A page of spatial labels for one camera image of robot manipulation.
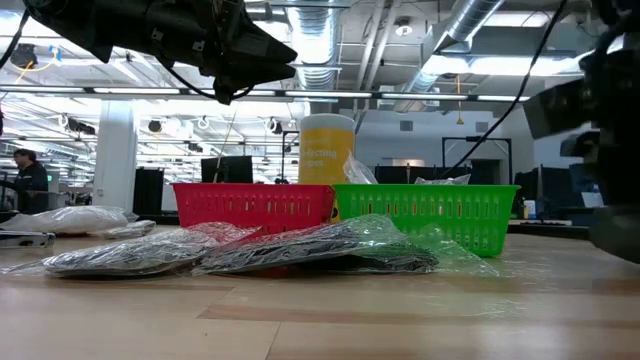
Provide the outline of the red plastic slotted basket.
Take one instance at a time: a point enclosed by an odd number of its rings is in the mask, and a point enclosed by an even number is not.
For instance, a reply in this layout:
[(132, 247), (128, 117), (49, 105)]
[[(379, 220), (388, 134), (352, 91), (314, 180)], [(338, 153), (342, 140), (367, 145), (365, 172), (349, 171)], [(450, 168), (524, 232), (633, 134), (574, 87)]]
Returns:
[(263, 234), (329, 222), (335, 197), (329, 185), (175, 183), (173, 190), (182, 227), (225, 222)]

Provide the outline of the black cabinet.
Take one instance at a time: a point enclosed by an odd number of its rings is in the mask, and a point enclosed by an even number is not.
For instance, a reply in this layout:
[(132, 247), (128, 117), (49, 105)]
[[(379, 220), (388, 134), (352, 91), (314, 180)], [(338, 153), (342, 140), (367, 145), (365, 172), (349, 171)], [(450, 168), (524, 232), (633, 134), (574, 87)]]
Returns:
[(163, 186), (163, 170), (138, 168), (135, 174), (133, 212), (137, 215), (159, 215)]

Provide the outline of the black metal frame stand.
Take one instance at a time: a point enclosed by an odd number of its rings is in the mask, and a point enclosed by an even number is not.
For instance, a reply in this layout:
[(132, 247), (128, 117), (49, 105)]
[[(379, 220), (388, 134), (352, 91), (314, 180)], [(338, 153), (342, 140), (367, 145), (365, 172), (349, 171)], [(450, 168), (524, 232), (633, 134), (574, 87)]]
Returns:
[(441, 167), (445, 168), (445, 172), (442, 174), (443, 177), (446, 177), (453, 168), (459, 167), (470, 157), (469, 154), (464, 155), (456, 165), (448, 166), (447, 160), (446, 160), (447, 154), (449, 152), (446, 145), (448, 141), (462, 141), (466, 143), (473, 143), (473, 146), (472, 146), (473, 150), (477, 150), (481, 144), (486, 142), (493, 143), (498, 148), (500, 148), (500, 146), (498, 145), (499, 142), (505, 143), (506, 150), (504, 151), (504, 153), (507, 155), (508, 183), (510, 185), (513, 184), (513, 175), (514, 175), (513, 145), (512, 145), (512, 140), (510, 138), (497, 138), (497, 137), (484, 137), (484, 136), (442, 137), (441, 138)]

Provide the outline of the slanted silver ventilation duct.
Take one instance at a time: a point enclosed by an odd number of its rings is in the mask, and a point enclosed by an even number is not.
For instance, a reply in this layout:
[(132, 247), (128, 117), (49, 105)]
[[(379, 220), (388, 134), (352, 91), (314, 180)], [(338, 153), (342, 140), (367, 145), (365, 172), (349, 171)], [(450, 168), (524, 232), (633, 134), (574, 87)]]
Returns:
[(439, 76), (454, 73), (471, 52), (473, 37), (505, 0), (456, 0), (450, 16), (431, 25), (420, 45), (421, 65), (403, 92), (427, 92)]

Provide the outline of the black computer monitor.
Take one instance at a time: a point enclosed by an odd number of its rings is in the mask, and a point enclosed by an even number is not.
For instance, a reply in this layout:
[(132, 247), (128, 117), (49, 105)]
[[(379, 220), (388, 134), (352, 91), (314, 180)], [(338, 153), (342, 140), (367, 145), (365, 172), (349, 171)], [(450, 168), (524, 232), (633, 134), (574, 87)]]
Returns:
[(208, 183), (252, 183), (250, 156), (226, 156), (201, 160), (201, 180)]

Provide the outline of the person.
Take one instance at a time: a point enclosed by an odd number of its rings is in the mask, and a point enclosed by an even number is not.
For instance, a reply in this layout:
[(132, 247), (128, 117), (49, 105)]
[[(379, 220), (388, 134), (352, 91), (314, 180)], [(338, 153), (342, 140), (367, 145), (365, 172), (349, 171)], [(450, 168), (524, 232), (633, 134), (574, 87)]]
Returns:
[(14, 180), (18, 195), (18, 211), (24, 214), (38, 214), (48, 210), (48, 174), (37, 160), (37, 155), (29, 149), (18, 149), (13, 153), (18, 175)]

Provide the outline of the silver ribbed ventilation duct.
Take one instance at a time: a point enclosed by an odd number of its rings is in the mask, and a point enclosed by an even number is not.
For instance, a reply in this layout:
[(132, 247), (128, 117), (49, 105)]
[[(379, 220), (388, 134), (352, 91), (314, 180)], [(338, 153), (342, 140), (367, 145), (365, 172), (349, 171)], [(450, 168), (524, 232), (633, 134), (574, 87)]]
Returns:
[(297, 76), (304, 90), (335, 88), (340, 10), (333, 0), (294, 0), (286, 9), (292, 27), (291, 46), (297, 52)]

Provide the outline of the bagged white cotton pads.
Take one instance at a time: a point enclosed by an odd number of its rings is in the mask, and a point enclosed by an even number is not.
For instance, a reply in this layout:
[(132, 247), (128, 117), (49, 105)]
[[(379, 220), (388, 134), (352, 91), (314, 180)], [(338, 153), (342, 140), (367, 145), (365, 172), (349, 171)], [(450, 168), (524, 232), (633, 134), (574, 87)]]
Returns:
[(436, 180), (426, 180), (424, 178), (418, 177), (415, 180), (416, 185), (467, 185), (470, 181), (471, 175), (465, 174), (462, 176), (454, 177), (454, 178), (445, 178), (445, 179), (436, 179)]

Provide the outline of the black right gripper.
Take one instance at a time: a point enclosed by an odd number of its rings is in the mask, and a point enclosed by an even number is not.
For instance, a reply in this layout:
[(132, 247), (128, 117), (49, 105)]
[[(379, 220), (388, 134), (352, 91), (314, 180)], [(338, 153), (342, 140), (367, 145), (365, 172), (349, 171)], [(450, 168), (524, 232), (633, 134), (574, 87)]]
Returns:
[(640, 264), (640, 135), (608, 130), (570, 135), (560, 155), (581, 157), (608, 207), (594, 210), (591, 243), (623, 260)]

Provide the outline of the green plastic slotted basket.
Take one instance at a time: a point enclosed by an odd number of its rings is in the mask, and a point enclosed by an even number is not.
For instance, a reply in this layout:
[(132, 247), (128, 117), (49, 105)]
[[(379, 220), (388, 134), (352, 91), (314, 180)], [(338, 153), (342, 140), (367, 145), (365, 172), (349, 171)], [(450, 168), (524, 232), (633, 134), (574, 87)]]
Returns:
[(338, 184), (342, 220), (366, 214), (391, 218), (408, 234), (428, 225), (480, 257), (502, 253), (517, 185)]

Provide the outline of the clear crinkled plastic bag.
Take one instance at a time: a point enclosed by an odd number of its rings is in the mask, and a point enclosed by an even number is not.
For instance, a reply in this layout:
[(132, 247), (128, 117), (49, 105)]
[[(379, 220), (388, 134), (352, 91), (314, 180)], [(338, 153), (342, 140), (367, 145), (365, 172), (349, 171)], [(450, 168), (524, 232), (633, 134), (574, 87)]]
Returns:
[(374, 173), (369, 167), (357, 161), (351, 152), (343, 164), (344, 182), (347, 184), (377, 184)]

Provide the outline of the yellow disinfecting wipes canister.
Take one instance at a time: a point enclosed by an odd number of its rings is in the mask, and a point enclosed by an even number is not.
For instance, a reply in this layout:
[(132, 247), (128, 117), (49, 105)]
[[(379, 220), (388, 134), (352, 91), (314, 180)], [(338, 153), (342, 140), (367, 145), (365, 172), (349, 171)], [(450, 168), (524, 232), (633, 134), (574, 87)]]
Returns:
[(354, 143), (355, 122), (349, 117), (321, 113), (303, 118), (299, 126), (298, 183), (344, 183), (344, 165), (354, 152)]

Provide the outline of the white building pillar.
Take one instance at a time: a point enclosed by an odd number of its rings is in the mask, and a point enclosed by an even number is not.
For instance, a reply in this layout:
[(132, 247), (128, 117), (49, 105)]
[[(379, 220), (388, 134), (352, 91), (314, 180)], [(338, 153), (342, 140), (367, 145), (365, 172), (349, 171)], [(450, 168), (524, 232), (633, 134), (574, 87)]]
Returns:
[(138, 124), (132, 101), (101, 102), (93, 181), (94, 205), (132, 209)]

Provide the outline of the black ceiling device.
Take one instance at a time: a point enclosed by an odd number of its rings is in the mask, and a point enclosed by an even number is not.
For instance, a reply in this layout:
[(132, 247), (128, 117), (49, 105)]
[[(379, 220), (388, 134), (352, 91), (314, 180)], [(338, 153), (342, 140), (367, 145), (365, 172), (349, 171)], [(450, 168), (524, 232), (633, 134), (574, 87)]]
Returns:
[(13, 51), (10, 62), (20, 69), (32, 69), (38, 65), (38, 57), (35, 53), (36, 46), (29, 43), (20, 43)]

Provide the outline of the bagged white cotton balls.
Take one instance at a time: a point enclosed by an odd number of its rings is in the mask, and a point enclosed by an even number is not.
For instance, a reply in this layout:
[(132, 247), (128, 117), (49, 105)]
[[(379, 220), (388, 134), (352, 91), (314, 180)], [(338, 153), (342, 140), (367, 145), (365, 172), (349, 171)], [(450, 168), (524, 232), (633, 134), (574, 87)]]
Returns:
[(55, 234), (85, 234), (126, 226), (137, 216), (125, 209), (110, 206), (73, 206), (34, 215), (17, 214), (0, 223), (8, 231)]

